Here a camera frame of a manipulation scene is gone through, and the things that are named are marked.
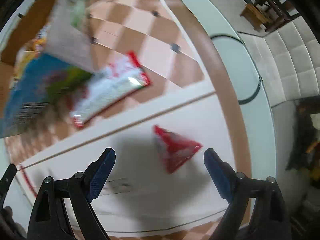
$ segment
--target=sofa cushion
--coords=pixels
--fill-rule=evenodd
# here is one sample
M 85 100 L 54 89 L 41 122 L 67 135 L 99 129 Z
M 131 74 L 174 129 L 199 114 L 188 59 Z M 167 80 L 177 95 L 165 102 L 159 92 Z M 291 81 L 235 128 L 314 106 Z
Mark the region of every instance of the sofa cushion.
M 239 35 L 260 72 L 271 106 L 319 95 L 320 45 L 301 16 L 265 37 Z

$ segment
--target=white tufted sofa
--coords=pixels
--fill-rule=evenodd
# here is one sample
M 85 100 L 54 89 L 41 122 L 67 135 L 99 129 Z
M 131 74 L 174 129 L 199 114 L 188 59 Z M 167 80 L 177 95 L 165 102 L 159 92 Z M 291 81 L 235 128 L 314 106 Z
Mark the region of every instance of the white tufted sofa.
M 264 37 L 239 35 L 260 72 L 271 106 L 319 95 L 320 45 L 301 16 Z

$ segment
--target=floor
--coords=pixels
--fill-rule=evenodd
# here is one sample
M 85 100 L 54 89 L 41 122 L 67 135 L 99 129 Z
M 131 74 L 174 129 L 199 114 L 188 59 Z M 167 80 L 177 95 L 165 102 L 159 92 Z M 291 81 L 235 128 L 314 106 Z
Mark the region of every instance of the floor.
M 244 18 L 240 17 L 246 3 L 244 0 L 210 0 L 218 10 L 230 22 L 231 26 L 238 32 L 244 32 L 259 36 L 264 36 L 264 30 L 255 31 L 252 25 Z

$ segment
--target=blue object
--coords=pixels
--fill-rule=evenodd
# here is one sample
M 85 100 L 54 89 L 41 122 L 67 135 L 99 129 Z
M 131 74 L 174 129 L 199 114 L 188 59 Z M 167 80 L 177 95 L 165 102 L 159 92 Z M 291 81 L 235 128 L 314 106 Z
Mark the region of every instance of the blue object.
M 116 153 L 110 148 L 89 184 L 89 192 L 87 194 L 87 201 L 89 203 L 91 203 L 95 198 L 99 197 L 100 192 L 106 183 L 113 166 L 115 165 L 115 162 Z
M 212 148 L 207 149 L 204 152 L 204 165 L 206 166 L 220 197 L 226 199 L 228 203 L 230 203 L 232 201 L 231 183 L 221 168 L 222 164 L 222 160 Z

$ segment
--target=red package edge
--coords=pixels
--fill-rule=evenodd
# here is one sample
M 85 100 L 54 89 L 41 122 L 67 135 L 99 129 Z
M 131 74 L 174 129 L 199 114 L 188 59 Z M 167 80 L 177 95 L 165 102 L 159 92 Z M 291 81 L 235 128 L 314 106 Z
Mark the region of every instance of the red package edge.
M 153 132 L 166 146 L 166 152 L 164 153 L 162 150 L 159 154 L 169 174 L 175 172 L 202 148 L 201 143 L 185 138 L 177 133 L 167 131 L 157 125 L 153 127 Z M 179 155 L 182 150 L 187 152 L 187 154 L 184 152 L 183 155 Z
M 141 73 L 141 75 L 144 77 L 144 80 L 145 80 L 145 83 L 146 85 L 143 87 L 147 87 L 149 85 L 151 85 L 151 80 L 150 78 L 148 77 L 148 75 L 146 74 L 146 72 L 143 70 L 141 64 L 139 63 L 138 59 L 137 59 L 137 56 L 135 54 L 135 52 L 133 50 L 129 50 L 126 55 L 129 56 L 129 59 L 131 60 L 131 62 L 138 68 L 141 68 L 143 73 Z M 98 114 L 102 113 L 103 111 L 107 110 L 109 107 L 113 106 L 114 104 L 116 104 L 117 102 L 121 101 L 122 99 L 126 98 L 127 96 L 133 94 L 134 92 L 138 91 L 140 89 L 137 89 L 137 90 L 134 90 L 134 91 L 131 91 L 130 93 L 127 93 L 125 94 L 123 97 L 120 97 L 118 100 L 116 100 L 115 102 L 111 103 L 110 105 L 108 105 L 106 108 L 102 109 L 99 113 L 97 114 L 94 114 L 90 119 L 88 119 L 85 123 L 89 122 L 92 118 L 94 118 L 95 116 L 97 116 Z M 72 111 L 72 102 L 71 102 L 71 98 L 68 97 L 67 99 L 67 105 L 68 105 L 68 109 L 69 111 Z M 84 127 L 84 124 L 83 122 L 81 122 L 79 119 L 77 119 L 76 117 L 73 117 L 72 118 L 72 122 L 74 124 L 74 126 L 77 128 L 77 129 L 82 129 Z

